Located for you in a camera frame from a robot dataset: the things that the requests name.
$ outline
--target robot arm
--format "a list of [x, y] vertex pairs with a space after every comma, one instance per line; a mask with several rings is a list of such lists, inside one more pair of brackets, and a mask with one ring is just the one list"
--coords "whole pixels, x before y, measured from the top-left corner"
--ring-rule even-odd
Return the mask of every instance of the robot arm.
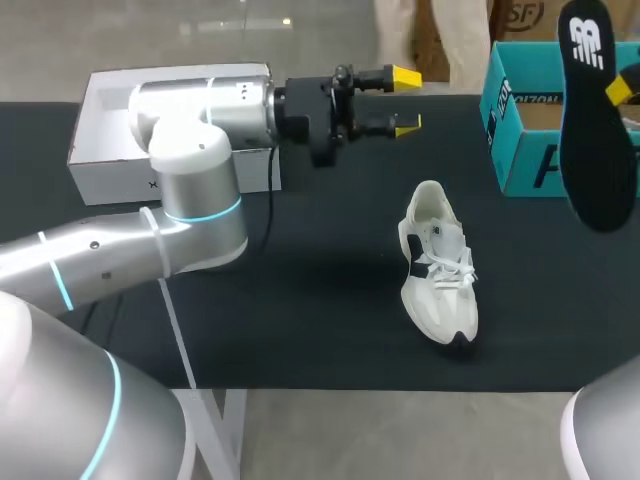
[[130, 98], [131, 133], [149, 152], [162, 207], [93, 217], [0, 246], [0, 291], [57, 315], [142, 282], [231, 262], [247, 246], [232, 150], [307, 144], [316, 166], [363, 135], [396, 137], [420, 118], [358, 119], [357, 88], [421, 86], [397, 67], [332, 77], [269, 76], [153, 82]]

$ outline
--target cardboard box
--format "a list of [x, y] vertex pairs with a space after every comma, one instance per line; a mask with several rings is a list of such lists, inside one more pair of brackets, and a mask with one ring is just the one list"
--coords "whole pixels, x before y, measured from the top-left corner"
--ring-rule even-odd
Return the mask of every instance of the cardboard box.
[[[129, 129], [129, 96], [140, 83], [185, 78], [264, 75], [264, 64], [193, 65], [93, 73], [84, 96], [68, 166], [87, 205], [160, 199], [149, 157]], [[234, 152], [241, 193], [267, 190], [269, 149]], [[280, 190], [280, 164], [274, 156], [273, 188]]]
[[[514, 0], [507, 16], [504, 36], [500, 41], [555, 41], [558, 17], [569, 0]], [[609, 9], [616, 38], [625, 40], [637, 0], [602, 0]]]
[[[640, 61], [640, 43], [616, 45], [618, 69]], [[513, 197], [566, 197], [558, 168], [564, 78], [555, 42], [497, 42], [480, 112], [500, 189]], [[640, 118], [640, 106], [623, 116]], [[640, 151], [640, 131], [630, 131]]]

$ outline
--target black tablecloth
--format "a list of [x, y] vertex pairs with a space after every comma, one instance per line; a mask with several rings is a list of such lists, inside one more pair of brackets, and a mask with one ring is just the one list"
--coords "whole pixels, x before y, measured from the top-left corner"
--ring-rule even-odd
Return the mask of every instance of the black tablecloth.
[[[477, 97], [360, 97], [363, 110], [421, 113], [402, 140], [345, 147], [313, 170], [285, 145], [267, 251], [266, 194], [245, 195], [250, 251], [214, 274], [168, 281], [202, 387], [574, 390], [640, 352], [640, 223], [597, 235], [561, 199], [503, 197]], [[65, 162], [78, 107], [0, 106], [0, 242], [83, 216]], [[404, 312], [397, 224], [416, 185], [440, 181], [479, 281], [475, 355], [445, 356]], [[82, 328], [86, 308], [63, 321]], [[169, 387], [187, 385], [157, 282], [100, 302], [87, 336]]]

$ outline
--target cable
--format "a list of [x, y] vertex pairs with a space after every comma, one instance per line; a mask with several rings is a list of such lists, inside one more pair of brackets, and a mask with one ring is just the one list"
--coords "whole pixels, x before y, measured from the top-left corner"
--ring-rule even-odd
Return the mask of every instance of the cable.
[[105, 350], [109, 350], [111, 348], [111, 341], [113, 340], [113, 332], [115, 331], [116, 322], [118, 321], [118, 317], [120, 316], [120, 311], [122, 310], [122, 302], [123, 302], [122, 294], [118, 294], [116, 296], [116, 305], [113, 309], [113, 314], [111, 315], [111, 322], [109, 323], [109, 329], [107, 330], [107, 338], [104, 342], [102, 348]]
[[271, 236], [271, 226], [273, 225], [273, 157], [276, 153], [276, 147], [271, 147], [269, 152], [269, 163], [267, 165], [267, 188], [269, 190], [269, 213], [267, 216], [267, 226], [262, 236], [262, 242], [260, 243], [260, 249], [258, 253], [264, 253], [269, 243], [269, 237]]
[[89, 330], [89, 323], [91, 323], [91, 319], [93, 318], [93, 313], [96, 311], [96, 307], [98, 306], [98, 302], [92, 302], [91, 306], [87, 310], [82, 323], [80, 324], [80, 335], [87, 336], [87, 330]]

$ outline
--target insole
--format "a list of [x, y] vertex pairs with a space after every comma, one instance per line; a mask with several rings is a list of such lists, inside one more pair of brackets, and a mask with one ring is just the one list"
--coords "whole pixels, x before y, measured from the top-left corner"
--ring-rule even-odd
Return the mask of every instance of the insole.
[[573, 0], [558, 20], [565, 77], [560, 169], [571, 205], [594, 230], [622, 227], [633, 210], [637, 160], [606, 94], [616, 78], [613, 27], [599, 0]]

